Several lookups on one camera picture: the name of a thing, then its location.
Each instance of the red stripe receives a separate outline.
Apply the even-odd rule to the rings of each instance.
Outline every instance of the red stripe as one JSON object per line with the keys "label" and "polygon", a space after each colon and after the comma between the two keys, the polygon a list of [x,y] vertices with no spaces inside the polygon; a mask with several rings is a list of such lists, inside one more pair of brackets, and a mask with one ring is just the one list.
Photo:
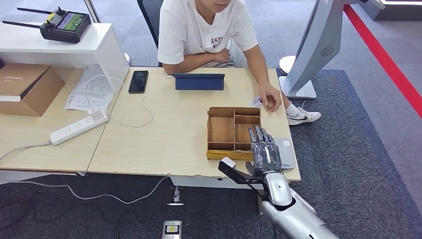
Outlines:
{"label": "red stripe", "polygon": [[390,76],[391,80],[399,88],[403,96],[408,100],[413,109],[419,114],[422,118],[422,97],[418,91],[413,87],[409,82],[400,68],[394,63],[393,59],[388,55],[385,49],[381,46],[375,36],[371,31],[366,27],[363,21],[359,18],[356,12],[350,5],[344,5],[344,12],[352,22],[356,31],[362,37],[363,41],[377,58],[378,62],[384,68],[384,71]]}

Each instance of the office chair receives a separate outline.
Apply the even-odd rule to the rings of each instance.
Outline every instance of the office chair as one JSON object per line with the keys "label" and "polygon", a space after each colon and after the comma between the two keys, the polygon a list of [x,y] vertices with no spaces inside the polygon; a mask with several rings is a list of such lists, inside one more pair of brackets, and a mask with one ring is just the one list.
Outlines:
{"label": "office chair", "polygon": [[137,0],[142,15],[144,15],[146,24],[154,39],[155,46],[158,49],[158,34],[160,32],[160,9],[164,0]]}

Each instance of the black nike swoosh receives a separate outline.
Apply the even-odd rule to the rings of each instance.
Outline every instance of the black nike swoosh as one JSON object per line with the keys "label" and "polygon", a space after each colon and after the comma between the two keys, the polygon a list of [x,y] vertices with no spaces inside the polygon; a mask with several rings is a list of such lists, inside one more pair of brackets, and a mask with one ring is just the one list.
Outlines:
{"label": "black nike swoosh", "polygon": [[289,118],[289,119],[291,119],[291,120],[308,120],[308,117],[304,117],[303,119],[293,119],[293,118]]}

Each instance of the power strip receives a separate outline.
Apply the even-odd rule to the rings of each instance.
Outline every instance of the power strip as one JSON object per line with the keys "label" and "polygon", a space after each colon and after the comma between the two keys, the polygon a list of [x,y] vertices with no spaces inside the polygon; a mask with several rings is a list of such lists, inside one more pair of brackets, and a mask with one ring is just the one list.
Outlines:
{"label": "power strip", "polygon": [[105,111],[95,111],[85,119],[81,119],[78,122],[51,133],[50,141],[54,146],[59,145],[93,128],[96,128],[103,123],[107,123],[108,120],[109,117]]}

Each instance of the printed text on t-shirt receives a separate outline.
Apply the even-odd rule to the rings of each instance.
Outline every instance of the printed text on t-shirt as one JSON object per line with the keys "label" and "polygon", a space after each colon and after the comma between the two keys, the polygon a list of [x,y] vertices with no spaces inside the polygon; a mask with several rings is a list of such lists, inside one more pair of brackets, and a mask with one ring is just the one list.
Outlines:
{"label": "printed text on t-shirt", "polygon": [[214,49],[214,48],[217,48],[218,46],[220,46],[222,40],[223,40],[222,37],[213,37],[213,38],[211,38],[212,48]]}

